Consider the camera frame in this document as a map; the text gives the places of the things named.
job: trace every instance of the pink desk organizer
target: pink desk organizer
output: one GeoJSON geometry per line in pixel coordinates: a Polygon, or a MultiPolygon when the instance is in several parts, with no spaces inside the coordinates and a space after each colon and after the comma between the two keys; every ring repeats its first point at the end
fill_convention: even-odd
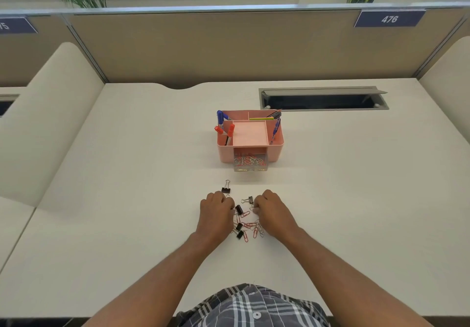
{"type": "Polygon", "coordinates": [[[269,145],[273,136],[275,120],[251,121],[250,118],[264,118],[274,112],[274,110],[227,110],[223,111],[230,120],[224,121],[224,131],[232,123],[235,124],[234,137],[230,144],[225,146],[227,135],[217,134],[217,148],[219,149],[220,161],[227,164],[233,164],[234,155],[240,154],[267,154],[269,162],[279,159],[282,147],[284,146],[284,137],[282,136],[282,122],[274,137],[272,145],[269,145]],[[243,136],[237,135],[237,123],[243,123],[243,136]]]}

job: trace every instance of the hand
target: hand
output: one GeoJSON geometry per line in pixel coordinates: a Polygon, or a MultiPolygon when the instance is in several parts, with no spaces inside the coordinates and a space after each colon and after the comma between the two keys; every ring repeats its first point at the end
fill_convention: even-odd
{"type": "Polygon", "coordinates": [[[266,190],[256,197],[253,212],[259,216],[261,226],[283,244],[287,237],[298,229],[291,211],[277,193],[271,190],[266,190]]]}
{"type": "Polygon", "coordinates": [[[197,223],[196,235],[200,241],[213,251],[232,232],[234,228],[235,202],[223,193],[209,193],[201,201],[201,212],[197,223]]]}

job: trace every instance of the brown partition panel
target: brown partition panel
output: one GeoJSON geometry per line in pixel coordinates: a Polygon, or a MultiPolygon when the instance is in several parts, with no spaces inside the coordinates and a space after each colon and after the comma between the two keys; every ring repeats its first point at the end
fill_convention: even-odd
{"type": "Polygon", "coordinates": [[[61,43],[78,46],[58,16],[29,16],[37,34],[0,35],[0,86],[26,86],[61,43]]]}
{"type": "Polygon", "coordinates": [[[440,48],[440,50],[432,57],[432,59],[426,64],[425,67],[419,71],[417,78],[424,76],[426,72],[444,55],[447,50],[451,48],[458,40],[465,36],[470,36],[470,20],[467,19],[461,27],[452,35],[452,37],[440,48]]]}
{"type": "Polygon", "coordinates": [[[410,77],[458,23],[430,9],[416,27],[354,28],[359,11],[74,15],[110,82],[410,77]]]}

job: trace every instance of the partition top rail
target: partition top rail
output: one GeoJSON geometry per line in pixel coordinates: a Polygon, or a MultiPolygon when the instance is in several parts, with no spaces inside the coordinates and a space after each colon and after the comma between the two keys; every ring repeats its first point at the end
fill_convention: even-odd
{"type": "Polygon", "coordinates": [[[278,12],[321,10],[379,10],[379,9],[444,9],[470,7],[470,2],[429,3],[322,3],[322,4],[266,4],[266,5],[215,5],[215,6],[152,6],[94,9],[10,9],[0,10],[0,16],[54,15],[54,14],[139,14],[139,13],[200,13],[200,12],[278,12]]]}

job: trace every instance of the number plate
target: number plate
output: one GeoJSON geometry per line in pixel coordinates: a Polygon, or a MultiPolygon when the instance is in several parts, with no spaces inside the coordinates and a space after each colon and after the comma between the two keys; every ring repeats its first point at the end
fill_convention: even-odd
{"type": "Polygon", "coordinates": [[[425,9],[363,10],[354,27],[414,27],[425,9]]]}
{"type": "Polygon", "coordinates": [[[25,17],[0,18],[1,34],[36,34],[36,29],[25,17]]]}

